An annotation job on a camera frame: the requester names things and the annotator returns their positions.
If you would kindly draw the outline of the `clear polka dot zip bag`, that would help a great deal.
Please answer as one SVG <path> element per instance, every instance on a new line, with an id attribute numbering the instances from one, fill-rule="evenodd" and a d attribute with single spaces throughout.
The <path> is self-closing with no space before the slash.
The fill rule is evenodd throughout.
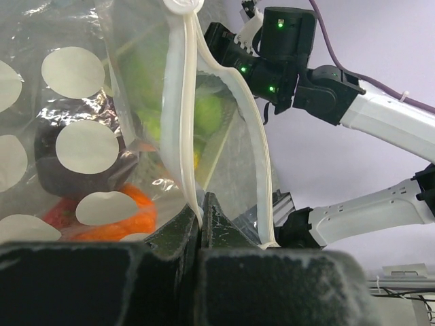
<path id="1" fill-rule="evenodd" d="M 265 130 L 254 98 L 200 48 L 200 33 L 213 21 L 226 21 L 221 1 L 1 2 L 1 242 L 84 241 L 70 239 L 80 223 L 57 230 L 42 220 L 65 197 L 39 182 L 37 116 L 54 100 L 110 97 L 126 148 L 139 154 L 125 184 L 156 205 L 156 231 L 185 207 L 203 229 L 212 193 L 233 226 L 267 249 L 257 231 L 261 159 L 271 168 L 273 214 Z M 143 39 L 168 46 L 159 142 L 133 117 L 118 66 L 122 49 Z M 194 108 L 210 94 L 221 99 L 223 120 L 204 137 L 194 128 Z"/>

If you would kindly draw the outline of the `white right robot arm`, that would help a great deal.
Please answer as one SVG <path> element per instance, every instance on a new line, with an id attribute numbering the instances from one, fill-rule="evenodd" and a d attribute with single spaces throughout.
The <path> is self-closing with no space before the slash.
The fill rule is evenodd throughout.
<path id="1" fill-rule="evenodd" d="M 434 161 L 434 109 L 382 83 L 351 72 L 335 60 L 308 66 L 316 29 L 324 28 L 317 6 L 310 10 L 242 3 L 246 22 L 233 33 L 212 22 L 200 33 L 212 67 L 233 73 L 249 99 L 262 98 L 280 114 L 302 109 L 333 126 L 364 132 Z M 323 248 L 352 236 L 403 225 L 434 222 L 434 167 L 373 194 L 332 206 L 290 213 L 275 227 L 271 168 L 258 162 L 257 231 L 265 247 Z"/>

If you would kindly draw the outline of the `dark red plum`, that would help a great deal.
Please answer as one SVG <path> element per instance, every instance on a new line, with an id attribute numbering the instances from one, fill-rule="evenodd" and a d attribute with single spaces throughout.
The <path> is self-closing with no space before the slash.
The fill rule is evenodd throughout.
<path id="1" fill-rule="evenodd" d="M 139 154 L 126 148 L 110 97 L 47 104 L 37 116 L 34 153 L 42 188 L 77 200 L 119 190 L 139 163 Z"/>

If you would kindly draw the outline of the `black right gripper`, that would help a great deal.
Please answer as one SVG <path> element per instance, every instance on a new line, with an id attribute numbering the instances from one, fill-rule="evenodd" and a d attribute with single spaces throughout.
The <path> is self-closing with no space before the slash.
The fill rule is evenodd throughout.
<path id="1" fill-rule="evenodd" d="M 206 44 L 223 67 L 236 69 L 251 93 L 274 105 L 280 114 L 292 105 L 298 77 L 307 69 L 316 30 L 316 13 L 293 7 L 266 7 L 260 30 L 248 54 L 234 43 L 233 33 L 220 22 L 205 32 Z"/>

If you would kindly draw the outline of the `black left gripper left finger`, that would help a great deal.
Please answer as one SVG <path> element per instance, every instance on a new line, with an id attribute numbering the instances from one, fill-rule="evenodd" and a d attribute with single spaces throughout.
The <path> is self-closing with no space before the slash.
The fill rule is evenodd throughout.
<path id="1" fill-rule="evenodd" d="M 134 242 L 1 246 L 2 325 L 190 325 L 198 223 L 185 207 Z"/>

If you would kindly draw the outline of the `watermelon slice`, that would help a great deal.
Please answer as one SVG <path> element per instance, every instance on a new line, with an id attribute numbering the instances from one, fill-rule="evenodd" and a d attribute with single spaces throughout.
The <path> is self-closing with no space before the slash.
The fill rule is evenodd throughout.
<path id="1" fill-rule="evenodd" d="M 77 200 L 61 198 L 43 217 L 42 220 L 57 230 L 64 230 L 79 225 L 75 215 Z"/>

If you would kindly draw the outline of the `orange tangerine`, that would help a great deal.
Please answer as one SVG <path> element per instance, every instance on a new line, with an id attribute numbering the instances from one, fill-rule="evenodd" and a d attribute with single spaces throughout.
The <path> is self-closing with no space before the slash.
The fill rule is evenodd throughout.
<path id="1" fill-rule="evenodd" d="M 81 228 L 70 239 L 119 241 L 133 234 L 156 231 L 157 208 L 138 187 L 130 183 L 119 190 L 95 192 L 84 197 L 75 210 Z"/>

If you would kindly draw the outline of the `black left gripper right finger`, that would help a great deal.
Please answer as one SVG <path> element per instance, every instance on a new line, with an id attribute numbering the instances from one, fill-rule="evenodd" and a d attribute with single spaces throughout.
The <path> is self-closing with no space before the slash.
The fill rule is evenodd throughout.
<path id="1" fill-rule="evenodd" d="M 205 196 L 195 280 L 197 325 L 379 325 L 362 268 L 317 249 L 260 249 Z"/>

